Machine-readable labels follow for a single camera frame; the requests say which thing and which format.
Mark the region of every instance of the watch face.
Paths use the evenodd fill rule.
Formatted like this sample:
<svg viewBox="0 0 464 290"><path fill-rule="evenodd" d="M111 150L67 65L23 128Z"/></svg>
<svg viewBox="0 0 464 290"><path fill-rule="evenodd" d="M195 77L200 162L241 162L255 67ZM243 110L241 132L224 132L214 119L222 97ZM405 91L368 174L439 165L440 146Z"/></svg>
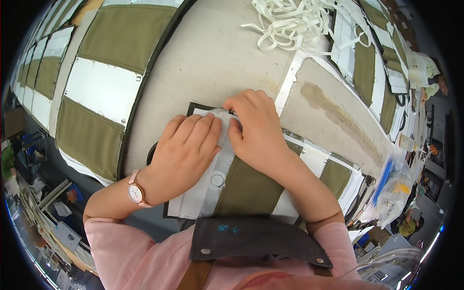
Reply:
<svg viewBox="0 0 464 290"><path fill-rule="evenodd" d="M127 192L129 194L129 198L135 202L140 203L142 201L142 191L136 185L131 184L127 188Z"/></svg>

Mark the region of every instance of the pink shirt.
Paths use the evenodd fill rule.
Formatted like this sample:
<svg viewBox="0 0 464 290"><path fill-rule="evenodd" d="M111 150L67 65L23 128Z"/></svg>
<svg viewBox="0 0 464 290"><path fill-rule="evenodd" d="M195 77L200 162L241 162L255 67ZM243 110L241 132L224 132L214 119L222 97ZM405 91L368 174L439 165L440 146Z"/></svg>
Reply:
<svg viewBox="0 0 464 290"><path fill-rule="evenodd" d="M91 218L85 223L85 232L106 290L175 290L190 264L188 256L194 227L173 234L158 244L144 231L115 219ZM357 266L348 230L343 223L334 222L321 227L314 238L330 258L334 277L342 276ZM258 261L225 257L214 262L204 289L230 290L248 275L271 269L292 275L314 275L302 260Z"/></svg>

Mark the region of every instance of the pink watch strap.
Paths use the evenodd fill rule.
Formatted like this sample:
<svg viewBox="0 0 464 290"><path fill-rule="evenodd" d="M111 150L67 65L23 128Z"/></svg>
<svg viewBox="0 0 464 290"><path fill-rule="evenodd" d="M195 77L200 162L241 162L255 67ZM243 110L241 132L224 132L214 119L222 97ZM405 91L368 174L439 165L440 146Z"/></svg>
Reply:
<svg viewBox="0 0 464 290"><path fill-rule="evenodd" d="M129 184L132 184L132 183L135 182L135 179L136 179L136 177L137 177L137 174L139 174L139 170L134 170L134 171L132 171L132 176L131 176L130 179L129 179ZM151 208L151 207L154 207L154 206L152 206L152 205L146 204L146 203L143 202L143 201L140 202L140 203L138 203L138 205L140 205L140 206L142 206L142 207L144 207L144 208Z"/></svg>
<svg viewBox="0 0 464 290"><path fill-rule="evenodd" d="M134 183L135 178L137 177L137 174L139 174L139 171L138 171L138 170L132 171L132 176L131 176L130 179L129 179L129 184Z"/></svg>

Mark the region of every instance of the glasses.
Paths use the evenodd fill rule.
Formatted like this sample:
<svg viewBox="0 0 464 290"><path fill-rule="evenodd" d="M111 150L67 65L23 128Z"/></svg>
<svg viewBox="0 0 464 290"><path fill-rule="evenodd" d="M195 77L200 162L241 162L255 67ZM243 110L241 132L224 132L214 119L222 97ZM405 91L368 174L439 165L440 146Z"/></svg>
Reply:
<svg viewBox="0 0 464 290"><path fill-rule="evenodd" d="M394 249L352 269L325 290L403 290L415 276L422 253L418 247Z"/></svg>

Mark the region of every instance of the pink sleeve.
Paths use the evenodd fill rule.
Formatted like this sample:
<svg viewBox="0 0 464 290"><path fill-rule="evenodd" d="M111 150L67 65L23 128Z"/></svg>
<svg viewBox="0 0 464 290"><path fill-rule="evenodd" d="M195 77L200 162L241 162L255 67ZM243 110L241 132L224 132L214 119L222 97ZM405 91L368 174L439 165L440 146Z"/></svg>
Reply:
<svg viewBox="0 0 464 290"><path fill-rule="evenodd" d="M147 252L155 245L150 236L121 221L108 218L91 218L84 227L105 289L123 289L130 279L143 277L134 274Z"/></svg>
<svg viewBox="0 0 464 290"><path fill-rule="evenodd" d="M314 239L327 253L334 268L334 277L343 276L346 272L358 266L354 256L353 245L349 239L348 229L341 222L333 222L321 227L314 235Z"/></svg>

